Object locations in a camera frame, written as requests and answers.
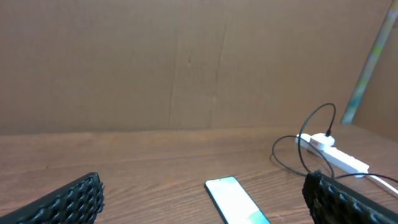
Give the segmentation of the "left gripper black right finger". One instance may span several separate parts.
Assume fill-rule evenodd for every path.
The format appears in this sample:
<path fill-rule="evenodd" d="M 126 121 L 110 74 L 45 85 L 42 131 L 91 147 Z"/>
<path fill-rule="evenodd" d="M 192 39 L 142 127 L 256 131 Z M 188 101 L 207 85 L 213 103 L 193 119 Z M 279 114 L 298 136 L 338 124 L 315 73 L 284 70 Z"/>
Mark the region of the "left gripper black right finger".
<path fill-rule="evenodd" d="M 397 213 L 322 174 L 308 173 L 302 194 L 316 224 L 397 224 Z"/>

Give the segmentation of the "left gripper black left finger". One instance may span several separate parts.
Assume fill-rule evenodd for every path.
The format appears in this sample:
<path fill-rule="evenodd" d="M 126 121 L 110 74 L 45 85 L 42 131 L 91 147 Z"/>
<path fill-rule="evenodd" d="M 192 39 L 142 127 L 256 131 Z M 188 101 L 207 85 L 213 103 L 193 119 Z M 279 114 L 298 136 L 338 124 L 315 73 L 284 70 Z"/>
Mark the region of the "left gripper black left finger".
<path fill-rule="evenodd" d="M 104 184 L 90 172 L 1 217 L 1 224 L 94 223 L 104 208 Z"/>

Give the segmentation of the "Samsung Galaxy smartphone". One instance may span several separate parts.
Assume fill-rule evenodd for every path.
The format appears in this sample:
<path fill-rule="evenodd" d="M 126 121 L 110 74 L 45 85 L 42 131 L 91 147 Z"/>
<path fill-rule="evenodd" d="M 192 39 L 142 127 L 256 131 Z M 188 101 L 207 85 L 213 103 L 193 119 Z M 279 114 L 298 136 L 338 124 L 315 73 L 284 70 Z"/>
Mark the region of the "Samsung Galaxy smartphone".
<path fill-rule="evenodd" d="M 205 188 L 227 224 L 271 224 L 234 176 L 207 180 Z"/>

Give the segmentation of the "white charger plug adapter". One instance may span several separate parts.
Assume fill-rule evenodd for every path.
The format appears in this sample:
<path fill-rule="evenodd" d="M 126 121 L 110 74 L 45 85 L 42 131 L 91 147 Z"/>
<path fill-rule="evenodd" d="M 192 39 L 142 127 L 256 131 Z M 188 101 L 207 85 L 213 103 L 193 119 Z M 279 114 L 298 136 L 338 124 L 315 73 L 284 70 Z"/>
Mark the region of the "white charger plug adapter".
<path fill-rule="evenodd" d="M 310 144 L 320 150 L 324 151 L 335 144 L 335 139 L 332 136 L 327 136 L 323 133 L 314 134 L 310 137 Z"/>

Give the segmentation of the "white power strip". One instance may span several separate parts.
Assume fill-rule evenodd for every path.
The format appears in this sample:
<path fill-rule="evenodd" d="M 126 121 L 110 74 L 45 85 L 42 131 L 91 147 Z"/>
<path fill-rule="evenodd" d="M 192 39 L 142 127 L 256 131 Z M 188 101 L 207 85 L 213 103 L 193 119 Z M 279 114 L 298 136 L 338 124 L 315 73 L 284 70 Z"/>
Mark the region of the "white power strip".
<path fill-rule="evenodd" d="M 340 151 L 334 146 L 325 149 L 324 151 L 320 151 L 314 148 L 310 144 L 311 136 L 312 135 L 305 133 L 301 135 L 297 134 L 295 142 L 299 143 L 299 138 L 300 138 L 300 145 L 302 147 L 312 152 L 313 154 L 317 155 L 318 157 L 326 159 L 330 164 L 337 166 L 341 170 L 345 171 L 347 174 L 355 174 L 356 178 L 364 177 L 364 175 L 361 175 L 361 173 L 365 174 L 368 173 L 369 166 L 367 164 L 356 159 L 353 156 L 346 154 L 343 151 Z"/>

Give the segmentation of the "brown cardboard backdrop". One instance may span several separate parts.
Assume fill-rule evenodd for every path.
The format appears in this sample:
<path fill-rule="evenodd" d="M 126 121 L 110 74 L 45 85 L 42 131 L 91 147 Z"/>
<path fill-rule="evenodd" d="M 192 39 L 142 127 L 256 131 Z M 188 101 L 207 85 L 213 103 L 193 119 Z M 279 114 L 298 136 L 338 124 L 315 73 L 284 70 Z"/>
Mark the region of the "brown cardboard backdrop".
<path fill-rule="evenodd" d="M 389 1 L 2 1 L 1 133 L 340 122 Z"/>

